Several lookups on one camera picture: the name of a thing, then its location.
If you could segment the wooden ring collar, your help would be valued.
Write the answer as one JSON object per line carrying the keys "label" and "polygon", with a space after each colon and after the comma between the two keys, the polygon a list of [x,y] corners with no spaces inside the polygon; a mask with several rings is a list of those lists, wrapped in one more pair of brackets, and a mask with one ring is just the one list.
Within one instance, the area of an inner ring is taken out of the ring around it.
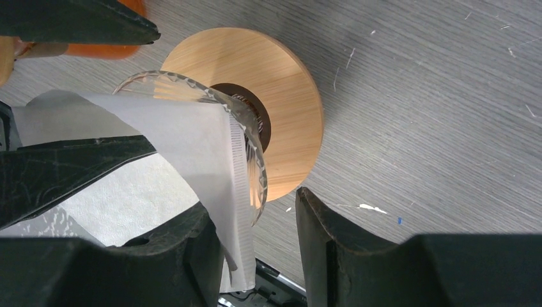
{"label": "wooden ring collar", "polygon": [[234,84],[258,98],[270,120],[263,153],[269,201],[308,176],[323,140],[323,106],[308,69],[282,43],[250,29],[207,29],[179,43],[161,69],[209,87]]}

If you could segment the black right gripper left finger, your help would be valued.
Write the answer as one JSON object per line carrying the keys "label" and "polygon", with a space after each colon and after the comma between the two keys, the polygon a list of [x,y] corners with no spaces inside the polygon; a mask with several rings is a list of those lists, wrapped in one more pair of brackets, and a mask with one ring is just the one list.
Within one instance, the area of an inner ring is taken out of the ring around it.
{"label": "black right gripper left finger", "polygon": [[1,239],[2,306],[216,306],[224,252],[201,204],[121,247]]}

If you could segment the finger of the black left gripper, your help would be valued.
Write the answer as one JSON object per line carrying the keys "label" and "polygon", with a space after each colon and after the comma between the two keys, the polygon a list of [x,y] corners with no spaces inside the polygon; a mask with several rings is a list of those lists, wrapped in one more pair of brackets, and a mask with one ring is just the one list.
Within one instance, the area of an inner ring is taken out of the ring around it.
{"label": "finger of the black left gripper", "polygon": [[119,167],[155,153],[144,136],[55,141],[1,152],[1,228],[37,217]]}
{"label": "finger of the black left gripper", "polygon": [[160,33],[119,1],[1,1],[1,36],[37,43],[146,45]]}

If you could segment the white paper coffee filter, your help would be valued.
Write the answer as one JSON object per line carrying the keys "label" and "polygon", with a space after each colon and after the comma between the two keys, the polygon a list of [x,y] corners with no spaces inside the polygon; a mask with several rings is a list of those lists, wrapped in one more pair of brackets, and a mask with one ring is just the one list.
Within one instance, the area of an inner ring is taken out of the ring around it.
{"label": "white paper coffee filter", "polygon": [[121,246],[201,202],[226,250],[221,291],[255,285],[242,136],[220,105],[52,90],[14,110],[18,148],[144,136],[156,153],[130,162],[3,237],[81,237]]}

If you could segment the clear glass dripper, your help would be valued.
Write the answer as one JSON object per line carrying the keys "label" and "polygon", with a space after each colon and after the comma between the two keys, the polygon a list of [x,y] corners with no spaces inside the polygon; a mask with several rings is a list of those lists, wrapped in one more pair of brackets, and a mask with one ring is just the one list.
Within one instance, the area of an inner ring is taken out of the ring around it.
{"label": "clear glass dripper", "polygon": [[112,92],[138,98],[188,101],[220,105],[233,121],[233,130],[243,137],[251,205],[251,225],[260,219],[268,196],[267,169],[263,145],[259,139],[259,123],[254,111],[240,98],[207,87],[189,77],[163,70],[144,71],[122,81]]}

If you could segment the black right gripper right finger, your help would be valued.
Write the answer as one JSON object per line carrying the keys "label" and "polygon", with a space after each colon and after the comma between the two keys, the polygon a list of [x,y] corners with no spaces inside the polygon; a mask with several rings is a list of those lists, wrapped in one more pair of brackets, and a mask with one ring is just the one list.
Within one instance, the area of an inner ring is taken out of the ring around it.
{"label": "black right gripper right finger", "polygon": [[420,234],[401,244],[296,192],[309,306],[540,306],[541,236]]}

